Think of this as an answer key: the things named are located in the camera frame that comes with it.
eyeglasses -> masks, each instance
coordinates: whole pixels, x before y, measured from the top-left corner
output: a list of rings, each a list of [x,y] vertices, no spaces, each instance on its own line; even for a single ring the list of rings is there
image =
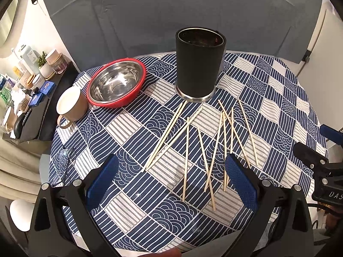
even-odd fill
[[[70,166],[75,164],[77,154],[74,149],[68,149],[63,146],[58,155],[58,162],[55,164],[57,173],[52,178],[52,187],[65,186],[70,184],[68,176]]]

red bowl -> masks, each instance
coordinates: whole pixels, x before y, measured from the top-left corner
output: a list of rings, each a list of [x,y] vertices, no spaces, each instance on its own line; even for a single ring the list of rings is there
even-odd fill
[[[139,79],[139,81],[136,83],[136,85],[126,94],[124,94],[122,97],[118,98],[117,100],[111,101],[109,103],[100,103],[96,100],[94,100],[90,94],[90,90],[91,90],[91,86],[92,83],[94,82],[94,80],[98,77],[98,75],[100,73],[102,73],[105,69],[107,69],[108,67],[120,63],[120,62],[126,62],[126,61],[131,61],[131,62],[135,62],[136,64],[138,64],[141,69],[142,69],[142,76]],[[136,96],[138,95],[139,91],[142,88],[142,85],[144,83],[146,77],[146,69],[144,64],[141,61],[138,61],[136,59],[132,59],[132,58],[125,58],[125,59],[120,59],[120,60],[116,60],[113,61],[111,63],[106,64],[105,66],[103,66],[101,69],[99,69],[91,78],[88,87],[87,87],[87,100],[89,101],[90,104],[95,105],[95,106],[102,106],[102,107],[108,107],[108,108],[118,108],[118,107],[122,107],[124,105],[129,104],[131,101],[133,101]]]

tablecloth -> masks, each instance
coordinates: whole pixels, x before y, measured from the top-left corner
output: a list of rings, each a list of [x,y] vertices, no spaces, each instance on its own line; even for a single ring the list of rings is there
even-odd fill
[[[234,107],[235,129],[244,145],[252,170],[276,186],[298,183],[305,195],[314,189],[312,171],[297,160],[294,143],[300,141],[327,156],[320,123],[297,78],[280,59],[252,54],[226,53],[214,97],[203,103],[203,111],[190,127],[186,201],[181,201],[185,163],[185,134],[148,172],[143,165],[154,149],[182,99],[174,91],[176,54],[138,57],[147,77],[137,98],[119,109],[89,107],[87,114],[68,129],[57,127],[51,149],[50,182],[63,175],[63,146],[77,158],[68,170],[68,180],[84,178],[109,153],[119,159],[119,173],[92,215],[116,248],[161,252],[178,246],[187,251],[241,229],[252,215],[243,206],[232,184],[223,191],[223,131],[212,171],[217,210],[210,193],[203,192],[204,160],[196,127],[200,128],[207,162],[210,163],[221,108]],[[74,85],[86,92],[88,82],[101,67],[78,75]],[[243,103],[258,154],[255,163],[249,133],[237,98]],[[200,104],[188,103],[167,141],[185,124]],[[230,126],[226,124],[227,138]],[[246,166],[237,140],[234,152]],[[64,209],[71,231],[79,235],[70,210]],[[271,220],[278,214],[274,209]]]

red bowl rim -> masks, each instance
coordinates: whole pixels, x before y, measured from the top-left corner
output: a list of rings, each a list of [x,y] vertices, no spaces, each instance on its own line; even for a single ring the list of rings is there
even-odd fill
[[[113,65],[115,63],[118,63],[118,62],[121,62],[121,61],[134,61],[136,62],[137,64],[139,64],[142,69],[143,69],[143,75],[142,75],[142,78],[139,80],[138,84],[131,90],[129,91],[126,95],[124,95],[122,98],[118,99],[118,100],[115,100],[115,101],[112,101],[112,102],[109,102],[109,103],[97,103],[95,101],[92,100],[92,98],[88,95],[89,93],[89,88],[93,82],[93,80],[95,79],[95,77],[100,73],[102,72],[105,68],[107,68],[108,66],[110,65]],[[142,88],[142,85],[144,83],[144,80],[145,80],[145,77],[146,77],[146,68],[144,66],[144,64],[137,60],[137,59],[133,59],[133,58],[124,58],[124,59],[119,59],[119,60],[115,60],[115,61],[112,61],[106,65],[104,65],[102,68],[100,68],[93,76],[92,78],[90,79],[89,83],[88,83],[88,87],[87,87],[87,92],[86,92],[86,96],[87,96],[87,100],[89,101],[89,103],[91,103],[92,105],[95,105],[95,106],[103,106],[103,107],[108,107],[108,106],[111,106],[113,104],[118,104],[120,103],[121,101],[127,99],[132,93],[134,93],[135,91],[137,91],[138,89],[140,90]]]

metal screw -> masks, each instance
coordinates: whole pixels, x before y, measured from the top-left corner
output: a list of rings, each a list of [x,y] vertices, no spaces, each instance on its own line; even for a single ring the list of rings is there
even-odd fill
[[[300,190],[301,190],[301,186],[300,186],[300,185],[294,185],[294,189],[295,189],[296,191],[300,191]]]
[[[73,181],[73,186],[79,186],[81,185],[82,181],[80,179],[76,179]]]
[[[267,179],[264,179],[264,180],[262,180],[262,184],[264,186],[270,186],[270,181],[268,181]]]
[[[49,187],[49,184],[48,184],[48,183],[42,184],[42,189],[43,189],[43,190],[46,190],[48,187]]]

